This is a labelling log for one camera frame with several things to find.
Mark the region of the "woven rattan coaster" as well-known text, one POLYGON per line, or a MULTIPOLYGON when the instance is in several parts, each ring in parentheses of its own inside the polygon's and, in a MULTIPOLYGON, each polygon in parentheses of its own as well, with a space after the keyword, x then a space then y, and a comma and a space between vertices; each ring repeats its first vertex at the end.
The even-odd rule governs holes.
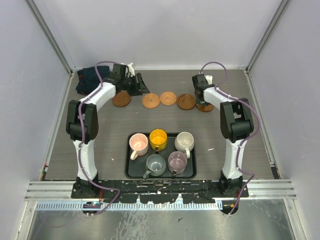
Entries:
POLYGON ((160 104, 160 97, 155 93, 148 93, 142 98, 142 105, 147 109, 154 109, 160 104))
POLYGON ((160 95, 160 102, 163 105, 171 106, 177 101, 176 95, 172 91, 163 92, 160 95))

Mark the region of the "brown wooden coaster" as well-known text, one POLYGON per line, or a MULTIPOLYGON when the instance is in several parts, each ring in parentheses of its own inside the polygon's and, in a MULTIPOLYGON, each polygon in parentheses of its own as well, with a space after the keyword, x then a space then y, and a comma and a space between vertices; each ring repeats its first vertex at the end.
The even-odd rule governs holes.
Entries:
POLYGON ((112 104, 119 108, 127 106, 130 101, 131 97, 126 91, 121 91, 112 98, 112 104))
POLYGON ((199 111, 204 113, 211 112, 215 108, 212 104, 203 105, 197 103, 195 106, 199 111))
POLYGON ((177 98, 176 103, 182 110, 191 110, 196 105, 196 99, 193 95, 184 93, 177 98))

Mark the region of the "pink ceramic mug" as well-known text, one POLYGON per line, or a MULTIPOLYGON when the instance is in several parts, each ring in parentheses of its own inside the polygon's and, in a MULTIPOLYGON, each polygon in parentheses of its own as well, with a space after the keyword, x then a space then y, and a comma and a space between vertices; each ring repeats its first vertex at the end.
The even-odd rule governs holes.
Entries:
POLYGON ((130 137, 129 146, 132 151, 130 159, 135 160, 148 152, 149 140, 145 134, 136 133, 130 137))

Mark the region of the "cream ceramic mug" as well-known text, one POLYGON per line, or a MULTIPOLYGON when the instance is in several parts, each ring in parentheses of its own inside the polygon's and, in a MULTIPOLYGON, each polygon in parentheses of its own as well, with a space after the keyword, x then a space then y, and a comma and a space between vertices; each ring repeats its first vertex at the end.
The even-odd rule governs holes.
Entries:
POLYGON ((177 151, 180 151, 185 154, 187 159, 191 156, 191 151, 194 149, 195 140, 191 133, 189 132, 180 132, 175 140, 174 146, 177 151))

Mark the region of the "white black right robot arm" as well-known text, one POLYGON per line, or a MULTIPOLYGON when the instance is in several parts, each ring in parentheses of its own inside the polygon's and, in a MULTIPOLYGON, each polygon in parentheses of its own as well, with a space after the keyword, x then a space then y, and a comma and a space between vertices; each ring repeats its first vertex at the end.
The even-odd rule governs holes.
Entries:
POLYGON ((218 189, 223 196, 231 197, 243 185, 243 155, 254 131, 254 109, 246 98, 233 97, 209 84, 204 74, 196 74, 191 79, 196 103, 200 106, 211 104, 219 110, 220 131, 225 138, 226 149, 218 189))

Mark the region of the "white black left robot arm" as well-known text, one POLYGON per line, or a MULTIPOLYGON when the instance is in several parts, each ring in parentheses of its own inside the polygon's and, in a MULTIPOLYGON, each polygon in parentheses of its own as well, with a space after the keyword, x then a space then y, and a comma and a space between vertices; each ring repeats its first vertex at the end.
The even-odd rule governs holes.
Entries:
POLYGON ((99 185, 99 174, 95 164, 94 141, 99 131, 98 111, 118 93, 130 96, 147 94, 140 73, 136 73, 132 63, 114 62, 108 77, 99 72, 97 87, 80 100, 68 103, 66 133, 70 136, 76 151, 77 177, 73 185, 76 197, 96 198, 105 187, 99 185))

